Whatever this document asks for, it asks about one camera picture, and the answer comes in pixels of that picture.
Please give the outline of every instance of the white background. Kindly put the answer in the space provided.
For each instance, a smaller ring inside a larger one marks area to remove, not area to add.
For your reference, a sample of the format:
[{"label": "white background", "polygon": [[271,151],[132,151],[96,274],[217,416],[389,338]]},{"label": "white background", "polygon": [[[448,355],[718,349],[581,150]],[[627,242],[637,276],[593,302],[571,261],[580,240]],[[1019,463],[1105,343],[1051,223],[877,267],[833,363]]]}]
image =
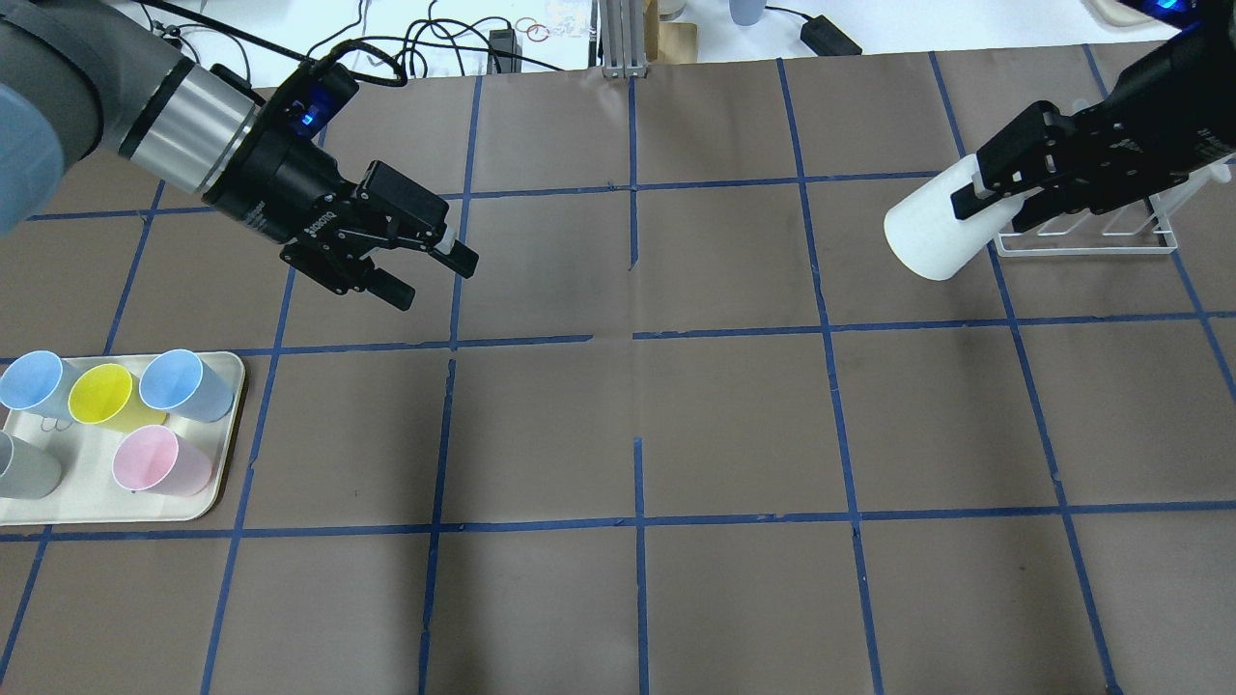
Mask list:
[{"label": "white background", "polygon": [[[146,22],[130,0],[106,1]],[[192,10],[203,5],[201,0],[176,1]],[[303,52],[351,22],[356,17],[356,4],[357,0],[208,0],[204,14]],[[1101,22],[1084,0],[781,0],[780,5],[810,15],[826,15],[866,53],[1151,41],[1175,32],[1153,22],[1131,28],[1112,27]],[[426,6],[428,0],[370,0],[367,33],[403,35],[409,21],[425,16]],[[686,12],[679,21],[700,25],[702,62],[812,54],[798,41],[800,17],[766,11],[756,25],[740,27],[730,21],[727,0],[687,0]],[[151,14],[159,21],[188,23],[188,20],[156,10]],[[434,15],[467,22],[488,15],[512,21],[533,17],[549,27],[550,37],[543,43],[522,37],[524,54],[566,69],[587,66],[591,0],[440,0]],[[520,22],[520,27],[528,23]],[[499,26],[499,22],[491,22],[482,30]],[[188,38],[208,67],[219,62],[242,72],[234,43],[209,31],[190,32]],[[345,36],[360,35],[357,28]],[[462,41],[480,46],[476,38]],[[388,46],[393,52],[396,45]],[[256,87],[277,85],[294,67],[292,61],[261,48],[247,48]],[[452,51],[426,49],[426,54],[431,75],[459,74]],[[464,64],[470,74],[483,72],[485,56],[465,54]],[[525,66],[524,69],[540,68]]]}]

